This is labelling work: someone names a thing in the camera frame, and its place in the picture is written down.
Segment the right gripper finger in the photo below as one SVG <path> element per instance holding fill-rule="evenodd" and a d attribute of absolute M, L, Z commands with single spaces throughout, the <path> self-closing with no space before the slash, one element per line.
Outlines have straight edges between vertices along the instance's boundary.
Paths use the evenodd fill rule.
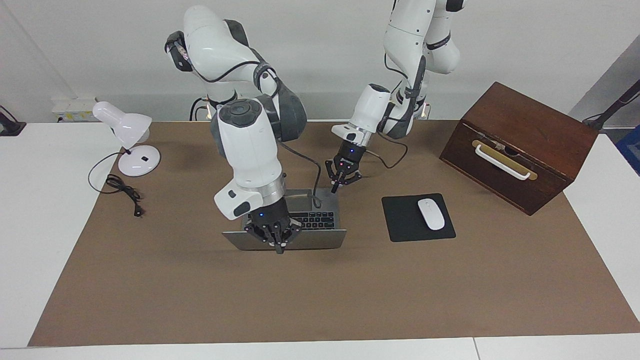
<path fill-rule="evenodd" d="M 268 243 L 274 246 L 276 253 L 279 253 L 279 235 L 278 232 L 272 231 L 268 224 L 256 225 L 253 223 L 247 223 L 244 226 L 244 230 L 247 234 L 260 240 L 263 243 Z"/>
<path fill-rule="evenodd" d="M 279 228 L 278 235 L 278 253 L 282 255 L 285 252 L 285 247 L 290 244 L 297 235 L 301 233 L 303 226 L 299 222 L 290 222 L 286 227 Z"/>

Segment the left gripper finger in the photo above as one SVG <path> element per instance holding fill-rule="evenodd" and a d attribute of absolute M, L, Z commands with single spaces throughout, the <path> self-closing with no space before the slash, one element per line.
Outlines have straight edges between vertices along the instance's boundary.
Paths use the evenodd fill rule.
<path fill-rule="evenodd" d="M 326 160 L 326 171 L 327 171 L 327 175 L 331 180 L 331 184 L 333 185 L 330 192 L 332 194 L 335 194 L 338 191 L 338 188 L 340 187 L 339 179 L 340 179 L 341 173 L 340 171 L 338 173 L 335 172 L 333 160 Z"/>
<path fill-rule="evenodd" d="M 361 178 L 362 178 L 362 174 L 358 170 L 352 173 L 350 177 L 348 177 L 346 173 L 343 173 L 342 171 L 340 171 L 337 174 L 336 190 L 339 187 L 350 185 L 353 182 L 357 182 L 358 180 L 361 180 Z"/>

